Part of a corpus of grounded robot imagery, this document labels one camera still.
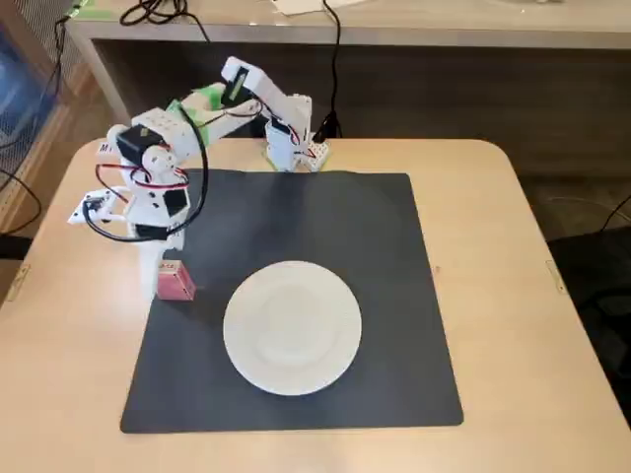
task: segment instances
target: desk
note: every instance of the desk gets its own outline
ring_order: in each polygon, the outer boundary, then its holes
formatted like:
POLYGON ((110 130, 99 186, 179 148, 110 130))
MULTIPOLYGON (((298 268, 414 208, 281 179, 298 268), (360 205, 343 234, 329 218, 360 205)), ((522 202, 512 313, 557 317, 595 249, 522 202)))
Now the desk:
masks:
MULTIPOLYGON (((564 4, 526 6, 511 1, 514 0, 369 0, 338 9, 343 27, 341 43, 631 48, 631 5, 626 0, 568 0, 564 4)), ((100 42, 203 40, 192 22, 121 26, 118 19, 134 3, 137 0, 91 0, 68 24, 121 119, 131 113, 123 96, 126 81, 116 70, 117 63, 125 62, 126 56, 122 50, 103 54, 100 42)), ((269 0, 189 0, 188 6, 211 41, 220 43, 331 44, 335 38, 334 23, 324 12, 285 17, 269 0)), ((156 45, 146 54, 160 56, 156 45)))
MULTIPOLYGON (((216 168, 268 169, 222 140, 216 168)), ((0 310, 0 470, 626 473, 631 432, 507 157, 480 141, 334 141, 328 169, 409 173, 454 363, 458 427, 127 436, 149 304, 137 248, 65 224, 97 184, 75 156, 0 310)))

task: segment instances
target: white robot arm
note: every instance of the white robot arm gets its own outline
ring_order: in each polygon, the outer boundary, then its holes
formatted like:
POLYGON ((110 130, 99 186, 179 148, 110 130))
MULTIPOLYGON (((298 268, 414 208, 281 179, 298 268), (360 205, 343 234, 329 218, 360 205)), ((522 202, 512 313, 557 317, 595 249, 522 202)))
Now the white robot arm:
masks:
POLYGON ((298 163, 319 170, 326 159, 327 145, 312 141, 311 98, 283 94, 262 70, 235 57, 228 59, 222 76, 227 81, 222 95, 225 108, 195 109, 194 113, 183 107, 179 113, 153 108, 132 118, 130 127, 113 126, 107 141, 119 156, 119 164, 97 165, 97 177, 103 182, 102 167, 119 169, 125 186, 89 192, 69 219, 72 224, 88 223, 110 239, 139 243, 141 271, 151 295, 164 251, 183 248, 183 229, 203 206, 202 184, 202 199, 189 215, 188 178, 179 167, 200 152, 207 167, 204 145, 212 146, 263 116, 268 120, 267 157, 277 170, 293 171, 298 163), (125 191, 130 198, 123 195, 125 191), (117 199, 126 203, 122 215, 112 213, 117 199), (112 235, 97 225, 111 220, 126 222, 128 236, 112 235))

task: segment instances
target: power cord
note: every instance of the power cord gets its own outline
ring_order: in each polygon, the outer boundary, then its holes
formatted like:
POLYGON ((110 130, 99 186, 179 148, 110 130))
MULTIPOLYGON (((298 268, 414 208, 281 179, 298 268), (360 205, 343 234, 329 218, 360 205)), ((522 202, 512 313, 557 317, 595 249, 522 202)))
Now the power cord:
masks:
POLYGON ((4 169, 0 169, 0 172, 5 174, 7 177, 9 177, 10 180, 15 180, 22 187, 24 187, 24 190, 26 190, 29 193, 29 195, 32 197, 32 199, 34 200, 37 206, 37 210, 35 210, 35 214, 32 217, 30 217, 28 220, 26 220, 23 224, 18 225, 17 227, 9 230, 8 232, 4 232, 0 234, 0 237, 7 237, 9 235, 16 234, 17 232, 25 229, 26 227, 28 227, 30 224, 32 224, 35 220, 39 218, 39 216, 41 215, 41 201, 35 195, 33 190, 30 187, 28 187, 27 184, 23 180, 21 180, 19 177, 17 177, 14 173, 8 172, 7 170, 4 170, 4 169))
POLYGON ((322 4, 335 21, 335 45, 333 46, 333 55, 331 57, 331 75, 333 77, 331 108, 314 135, 314 141, 316 143, 322 143, 327 138, 335 138, 336 136, 340 138, 343 137, 342 126, 337 119, 337 111, 335 110, 335 99, 337 98, 337 54, 339 52, 339 41, 342 36, 342 23, 339 21, 335 10, 330 7, 326 0, 322 0, 322 4))
POLYGON ((622 202, 620 202, 609 214, 609 216, 607 217, 607 220, 604 221, 604 224, 602 225, 602 227, 600 228, 600 230, 598 231, 599 234, 601 234, 602 232, 604 232, 606 230, 606 228, 609 226, 609 222, 611 222, 611 219, 613 218, 614 215, 616 215, 618 213, 618 211, 624 207, 624 205, 629 202, 631 200, 631 195, 629 195, 626 199, 624 199, 622 202))
POLYGON ((169 0, 138 0, 138 4, 123 12, 119 19, 120 24, 124 27, 133 27, 134 25, 147 21, 152 25, 164 25, 172 22, 176 18, 185 17, 190 18, 197 24, 206 42, 211 42, 199 19, 188 12, 188 0, 171 0, 173 11, 165 13, 161 11, 161 7, 168 2, 169 0), (129 16, 135 15, 138 16, 132 20, 128 20, 129 16))
MULTIPOLYGON (((204 203, 206 202, 206 195, 208 194, 209 165, 208 165, 208 155, 206 155, 206 147, 204 146, 204 141, 202 140, 201 134, 199 133, 197 126, 195 126, 195 122, 188 115, 188 113, 186 113, 186 110, 184 110, 184 107, 181 105, 179 106, 179 112, 186 120, 186 123, 188 123, 188 125, 190 125, 190 127, 193 129, 193 132, 195 133, 195 139, 197 140, 197 145, 199 146, 199 151, 201 153, 201 164, 202 164, 201 192, 199 194, 199 200, 197 201, 197 206, 195 207, 195 210, 193 210, 193 212, 188 216, 188 218, 184 222, 182 222, 181 224, 175 227, 172 227, 171 229, 168 229, 166 231, 166 237, 176 234, 180 230, 185 229, 190 224, 192 224, 195 221, 195 219, 197 219, 197 217, 199 217, 199 214, 201 214, 201 211, 204 208, 204 203)), ((161 239, 155 236, 119 236, 119 235, 111 234, 110 232, 99 227, 92 220, 92 217, 90 216, 91 210, 92 209, 90 208, 90 203, 84 200, 83 206, 82 206, 83 217, 84 219, 86 219, 86 223, 88 224, 88 226, 92 230, 94 230, 97 234, 101 235, 102 237, 111 239, 113 241, 118 241, 121 243, 140 243, 144 241, 156 241, 156 240, 161 239)))
MULTIPOLYGON (((48 81, 46 82, 46 85, 44 86, 43 91, 41 92, 41 95, 39 96, 37 111, 33 115, 32 122, 29 125, 27 125, 27 130, 29 133, 28 135, 29 144, 27 146, 26 153, 28 153, 31 150, 31 147, 33 146, 33 143, 35 142, 35 136, 39 129, 39 123, 41 122, 43 118, 43 112, 45 110, 44 103, 46 101, 46 97, 48 97, 48 90, 50 89, 51 84, 54 83, 53 95, 52 95, 51 100, 55 102, 57 99, 57 96, 59 95, 59 89, 61 87, 61 58, 63 56, 63 51, 66 45, 66 22, 68 20, 70 20, 70 16, 65 15, 59 20, 57 20, 54 24, 55 53, 56 53, 55 65, 50 74, 50 77, 48 78, 48 81)), ((23 139, 24 139, 24 136, 18 136, 15 140, 9 143, 0 145, 0 151, 6 150, 8 148, 11 148, 17 145, 23 139)), ((16 234, 17 232, 23 230, 24 228, 26 228, 27 226, 35 222, 41 215, 42 205, 41 205, 41 201, 35 195, 33 190, 23 180, 21 180, 19 177, 16 176, 16 172, 10 172, 6 169, 0 168, 0 173, 7 176, 7 180, 0 187, 0 192, 5 190, 7 186, 11 183, 11 181, 16 181, 29 193, 29 195, 32 197, 32 199, 34 200, 36 204, 35 214, 32 217, 30 217, 26 222, 18 225, 17 227, 7 232, 0 233, 0 237, 6 237, 9 235, 16 234)))

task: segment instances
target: cable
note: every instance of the cable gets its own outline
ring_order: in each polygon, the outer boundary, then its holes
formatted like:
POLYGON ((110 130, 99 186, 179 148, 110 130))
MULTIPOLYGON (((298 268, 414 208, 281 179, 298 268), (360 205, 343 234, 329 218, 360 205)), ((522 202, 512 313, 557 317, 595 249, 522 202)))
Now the cable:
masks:
MULTIPOLYGON (((125 204, 129 203, 129 200, 123 196, 121 193, 119 193, 118 191, 112 189, 110 186, 108 186, 105 181, 103 180, 103 178, 101 177, 101 169, 102 168, 107 168, 107 169, 123 169, 124 167, 122 165, 108 165, 108 164, 98 164, 95 166, 95 176, 97 177, 97 181, 101 183, 101 185, 107 189, 109 192, 111 192, 112 194, 114 194, 116 197, 118 197, 120 200, 122 200, 125 204)), ((130 169, 135 169, 135 166, 129 166, 127 168, 130 169)))
MULTIPOLYGON (((193 129, 193 132, 195 133, 195 139, 197 140, 197 145, 199 146, 199 151, 201 153, 201 164, 202 164, 201 192, 199 194, 199 200, 197 201, 197 206, 195 207, 195 210, 193 210, 193 212, 188 216, 188 218, 184 222, 182 222, 181 224, 171 229, 168 229, 166 231, 166 237, 169 237, 173 234, 176 234, 180 230, 185 229, 190 224, 192 224, 195 221, 195 219, 197 219, 197 217, 199 217, 199 214, 201 214, 201 211, 204 208, 204 203, 206 202, 206 195, 208 194, 209 165, 208 165, 208 155, 206 155, 206 147, 204 146, 204 142, 201 138, 201 135, 199 134, 199 130, 197 129, 197 126, 195 126, 195 122, 192 120, 190 116, 188 116, 188 113, 186 113, 186 110, 184 110, 183 106, 181 105, 179 106, 179 111, 181 115, 184 117, 184 119, 186 120, 186 123, 188 123, 188 125, 190 125, 190 127, 193 129)), ((113 241, 118 241, 121 243, 140 243, 143 241, 160 240, 160 238, 155 237, 155 236, 118 236, 118 235, 111 234, 110 232, 103 230, 101 227, 99 227, 97 224, 94 223, 94 221, 92 220, 92 217, 90 217, 90 210, 91 210, 90 204, 84 200, 83 206, 82 206, 83 217, 84 219, 86 219, 86 223, 88 224, 88 226, 92 230, 94 230, 97 234, 101 235, 102 237, 111 239, 113 241)))
POLYGON ((39 218, 39 216, 41 215, 41 201, 35 195, 33 190, 30 187, 28 187, 27 184, 23 180, 21 180, 19 177, 17 177, 15 174, 13 174, 12 172, 8 172, 7 170, 3 170, 3 169, 0 169, 0 172, 2 172, 7 177, 9 177, 10 180, 15 180, 22 187, 24 187, 24 189, 29 193, 29 195, 32 197, 32 199, 34 200, 34 202, 35 202, 35 204, 37 206, 37 210, 35 211, 35 215, 30 217, 26 222, 24 222, 23 224, 18 225, 17 227, 15 227, 14 229, 9 230, 8 232, 4 232, 4 233, 0 234, 0 237, 7 237, 9 235, 16 234, 20 230, 25 229, 26 227, 28 227, 30 224, 32 224, 35 220, 37 220, 39 218))
POLYGON ((602 232, 604 232, 607 228, 607 226, 609 225, 609 222, 611 222, 611 219, 613 218, 613 216, 615 214, 618 213, 618 211, 624 207, 624 204, 626 204, 627 202, 629 202, 629 200, 631 200, 631 195, 629 195, 626 199, 624 199, 622 202, 620 202, 609 214, 609 216, 607 217, 607 220, 604 221, 604 224, 602 225, 602 228, 598 231, 599 234, 601 234, 602 232))
POLYGON ((343 137, 342 126, 337 119, 337 111, 335 110, 335 100, 337 98, 337 54, 339 52, 339 42, 342 36, 342 23, 339 21, 335 10, 330 7, 326 0, 322 0, 322 4, 335 21, 335 45, 333 46, 333 56, 331 57, 331 75, 333 76, 331 108, 314 135, 314 141, 316 143, 322 143, 326 138, 335 138, 338 135, 340 138, 343 137))
MULTIPOLYGON (((576 202, 578 204, 592 204, 592 205, 596 205, 597 207, 600 207, 601 209, 606 210, 607 212, 612 212, 611 207, 609 207, 608 205, 604 205, 601 202, 597 202, 595 200, 590 200, 590 199, 584 199, 582 197, 565 197, 565 196, 560 196, 560 197, 548 197, 547 199, 545 199, 548 202, 576 202)), ((620 217, 621 219, 629 222, 631 224, 631 217, 629 217, 627 214, 617 211, 615 212, 615 214, 620 217)))
POLYGON ((192 13, 188 12, 187 0, 171 0, 173 11, 171 13, 161 12, 161 7, 163 7, 163 4, 168 1, 169 0, 138 0, 137 5, 134 5, 123 12, 119 19, 120 24, 124 27, 133 27, 134 25, 147 21, 152 25, 164 25, 172 22, 176 18, 186 17, 190 18, 197 24, 206 42, 211 42, 210 37, 208 37, 208 34, 204 30, 204 27, 199 19, 192 13), (127 20, 130 15, 136 15, 141 10, 143 10, 143 13, 140 16, 133 20, 127 20))

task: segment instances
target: red wire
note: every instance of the red wire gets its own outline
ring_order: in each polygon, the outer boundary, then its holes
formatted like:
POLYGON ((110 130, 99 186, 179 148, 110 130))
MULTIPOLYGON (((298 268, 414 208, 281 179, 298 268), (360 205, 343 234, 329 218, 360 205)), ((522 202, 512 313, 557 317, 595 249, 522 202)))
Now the red wire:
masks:
POLYGON ((103 180, 103 178, 101 177, 101 168, 112 168, 115 165, 96 165, 95 166, 95 175, 97 176, 97 181, 101 183, 101 185, 103 185, 107 190, 109 190, 109 192, 111 192, 112 194, 114 194, 116 197, 118 197, 120 200, 122 200, 124 203, 128 204, 129 200, 127 200, 127 198, 125 196, 123 196, 122 194, 120 194, 119 192, 115 191, 114 189, 112 189, 111 187, 109 187, 105 181, 103 180))
POLYGON ((134 175, 135 175, 135 173, 138 170, 141 170, 141 171, 145 172, 145 174, 147 174, 147 175, 149 175, 151 177, 151 175, 145 169, 135 168, 131 172, 131 174, 129 175, 129 178, 138 187, 142 187, 142 188, 145 188, 145 189, 176 190, 176 189, 185 189, 188 186, 188 174, 186 174, 186 172, 183 171, 182 169, 176 169, 175 170, 175 171, 177 171, 177 173, 179 173, 182 177, 185 178, 185 182, 183 182, 181 184, 150 184, 150 183, 140 182, 140 181, 134 179, 134 175))

